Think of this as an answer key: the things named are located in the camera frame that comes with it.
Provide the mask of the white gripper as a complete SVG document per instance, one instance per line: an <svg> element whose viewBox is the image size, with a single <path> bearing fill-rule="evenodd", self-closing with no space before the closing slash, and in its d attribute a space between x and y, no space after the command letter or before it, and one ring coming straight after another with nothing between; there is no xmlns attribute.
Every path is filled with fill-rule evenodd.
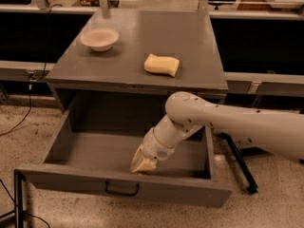
<svg viewBox="0 0 304 228"><path fill-rule="evenodd" d="M154 129L151 128L144 136L132 160L132 173L149 172L156 169L157 162L166 161L175 151L172 142L161 142Z"/></svg>

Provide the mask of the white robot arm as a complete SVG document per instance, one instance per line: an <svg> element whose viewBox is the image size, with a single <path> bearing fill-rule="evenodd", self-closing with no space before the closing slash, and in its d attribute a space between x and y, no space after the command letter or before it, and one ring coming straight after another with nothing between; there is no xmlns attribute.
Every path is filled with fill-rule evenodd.
<svg viewBox="0 0 304 228"><path fill-rule="evenodd" d="M130 171L153 171L175 148L203 127L230 135L301 164L304 161L304 115L299 113L212 104L189 92L172 94L165 115L145 134Z"/></svg>

